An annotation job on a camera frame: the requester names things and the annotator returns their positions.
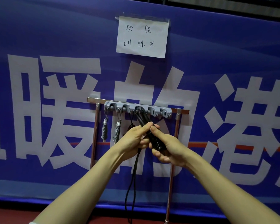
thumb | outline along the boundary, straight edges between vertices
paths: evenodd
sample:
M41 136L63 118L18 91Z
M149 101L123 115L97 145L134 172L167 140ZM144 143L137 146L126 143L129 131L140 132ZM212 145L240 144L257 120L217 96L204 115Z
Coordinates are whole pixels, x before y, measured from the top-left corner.
M160 131L159 129L157 129L155 126L152 126L150 128L150 131L153 133L154 136L156 136L157 138L159 138L162 142L166 142L167 141L167 137L166 135Z
M153 122L148 122L147 124L145 124L138 130L139 135L145 134L147 131L149 131L151 126L153 126Z

right hand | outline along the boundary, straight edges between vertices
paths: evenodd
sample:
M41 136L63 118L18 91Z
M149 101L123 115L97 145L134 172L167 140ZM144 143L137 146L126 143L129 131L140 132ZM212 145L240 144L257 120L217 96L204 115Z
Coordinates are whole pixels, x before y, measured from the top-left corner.
M167 150L159 152L152 147L152 144L149 144L149 148L152 149L152 153L163 163L172 163L173 165L186 167L187 164L187 155L189 152L192 152L186 146L184 146L176 137L164 134L156 127L152 126L150 131L154 136L159 138L164 142Z

forearm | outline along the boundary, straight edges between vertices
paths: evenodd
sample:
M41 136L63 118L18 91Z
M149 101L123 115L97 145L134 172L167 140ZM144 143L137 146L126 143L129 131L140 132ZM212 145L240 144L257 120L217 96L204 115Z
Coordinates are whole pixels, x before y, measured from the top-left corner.
M232 224L280 224L279 215L191 150L187 154L187 169L194 173Z
M80 180L63 192L34 220L37 224L85 224L122 154L114 147Z

metal frame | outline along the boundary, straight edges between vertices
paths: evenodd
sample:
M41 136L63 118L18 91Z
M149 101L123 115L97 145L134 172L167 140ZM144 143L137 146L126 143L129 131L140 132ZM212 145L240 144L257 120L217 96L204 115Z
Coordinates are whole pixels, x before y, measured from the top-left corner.
M91 152L91 162L90 162L90 168L92 168L93 165L94 165L94 157L95 157L95 154L96 154L96 139L97 139L97 132L98 132L100 104L105 104L106 102L119 103L119 104L124 103L126 105L140 105L140 104L129 103L129 102L121 102L121 101L105 100L105 99L92 98L92 97L88 97L87 102L96 104L96 116L95 116L95 120L94 120L93 142L92 142L92 152ZM167 107L157 107L157 106L152 106L152 105L145 105L145 106L158 108L160 110L163 110L163 109L167 110L168 109ZM181 117L182 114L188 115L190 111L186 110L186 109L181 109L181 108L171 108L171 110L172 110L172 113L176 113L174 136L177 138L178 133L179 133L180 117ZM174 176L174 165L171 164L165 224L169 223L170 204L171 204L171 199L172 199L173 176Z

left hand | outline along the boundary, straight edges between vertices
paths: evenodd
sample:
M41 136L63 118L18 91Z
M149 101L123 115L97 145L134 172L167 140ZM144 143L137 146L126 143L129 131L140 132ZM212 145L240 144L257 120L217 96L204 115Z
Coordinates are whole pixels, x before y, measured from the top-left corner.
M149 145L149 139L143 138L143 135L150 130L153 126L153 122L145 124L143 127L140 125L131 128L115 145L116 149L119 149L122 153L122 161L134 157L138 153L138 148L145 149Z

